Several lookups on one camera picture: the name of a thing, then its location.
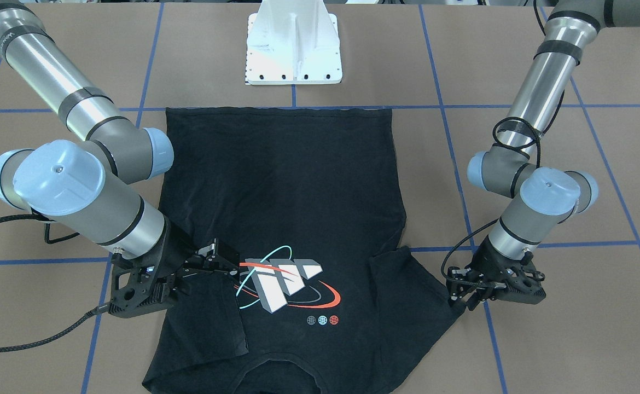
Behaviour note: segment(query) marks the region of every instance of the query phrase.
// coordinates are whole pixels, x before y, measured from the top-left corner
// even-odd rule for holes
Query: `white plastic bracket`
[[[247,25],[245,83],[291,85],[342,80],[337,16],[322,0],[262,0]]]

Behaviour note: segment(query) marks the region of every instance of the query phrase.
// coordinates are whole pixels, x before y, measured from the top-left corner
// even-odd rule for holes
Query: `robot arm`
[[[237,275],[239,255],[213,240],[204,248],[127,184],[170,169],[164,132],[138,130],[56,47],[43,23],[16,1],[0,0],[0,58],[29,83],[82,142],[57,140],[0,156],[0,199],[80,232],[112,252],[108,312],[160,311],[185,292],[183,277]],[[119,287],[119,279],[128,277]]]
[[[598,187],[586,172],[538,167],[529,163],[530,155],[545,135],[583,49],[600,29],[614,26],[640,27],[640,2],[561,0],[550,15],[508,117],[493,129],[495,144],[468,165],[472,184],[513,200],[470,264],[449,268],[452,302],[474,292],[467,301],[473,310],[486,299],[537,304],[546,296],[540,284],[545,277],[532,263],[533,250],[556,224],[587,210]]]

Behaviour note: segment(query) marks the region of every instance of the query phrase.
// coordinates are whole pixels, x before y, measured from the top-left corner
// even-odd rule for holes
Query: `light blue curved line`
[[[293,249],[291,249],[290,246],[288,245],[283,245],[272,250],[269,254],[267,254],[263,259],[260,260],[260,263],[264,262],[266,259],[271,257],[272,254],[275,254],[276,252],[280,251],[281,249],[284,249],[285,247],[288,248],[288,259],[290,259],[293,256]],[[240,295],[242,288],[245,286],[245,283],[247,283],[247,280],[250,279],[250,277],[252,277],[252,273],[255,272],[255,270],[257,270],[257,267],[254,267],[252,271],[250,271],[249,274],[247,274],[247,277],[245,277],[245,280],[243,280],[242,283],[240,284],[240,287],[237,288],[237,292],[235,293],[236,297]]]
[[[247,304],[247,305],[245,305],[245,306],[241,306],[241,307],[240,307],[240,309],[245,309],[245,308],[248,308],[248,307],[250,307],[250,306],[253,306],[253,305],[254,305],[254,304],[256,304],[257,302],[260,302],[260,299],[257,299],[257,301],[252,302],[251,304]]]
[[[242,288],[245,286],[245,283],[247,283],[247,280],[250,279],[250,277],[252,277],[252,274],[254,274],[254,272],[257,270],[257,267],[254,267],[252,269],[252,271],[249,272],[249,274],[247,275],[247,277],[245,277],[245,280],[242,281],[242,283],[240,284],[240,286],[237,288],[237,292],[235,293],[235,297],[240,295],[240,292],[242,291]]]

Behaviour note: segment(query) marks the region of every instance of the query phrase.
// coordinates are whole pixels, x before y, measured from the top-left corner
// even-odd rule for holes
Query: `black t-shirt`
[[[154,393],[390,392],[463,312],[411,255],[390,110],[168,109],[160,210],[240,252],[190,277]]]

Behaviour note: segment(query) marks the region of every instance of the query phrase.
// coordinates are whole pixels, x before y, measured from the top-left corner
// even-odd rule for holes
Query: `printed logo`
[[[278,250],[284,248],[290,251],[288,259],[269,258]],[[242,282],[240,282],[240,285],[235,286],[237,288],[235,296],[239,297],[241,292],[245,292],[245,294],[255,297],[257,300],[241,306],[240,309],[245,309],[260,302],[265,311],[273,314],[273,312],[287,305],[295,308],[326,309],[340,304],[340,293],[322,280],[317,280],[323,285],[323,287],[319,287],[320,290],[313,287],[313,285],[306,286],[304,279],[309,280],[320,274],[323,271],[322,266],[313,259],[292,259],[292,249],[288,245],[278,247],[263,259],[245,259],[245,262],[240,263],[241,267],[247,267],[248,271],[240,273]],[[254,284],[254,289],[250,288],[249,282]],[[288,297],[297,294],[300,290],[307,288],[315,292],[315,295],[317,295],[315,299],[297,299],[302,297],[302,294],[288,299]],[[330,294],[332,299],[329,302],[322,302],[323,298],[329,298]],[[326,324],[327,317],[319,317],[318,322],[321,325]],[[309,316],[307,323],[310,325],[315,324],[315,317]]]

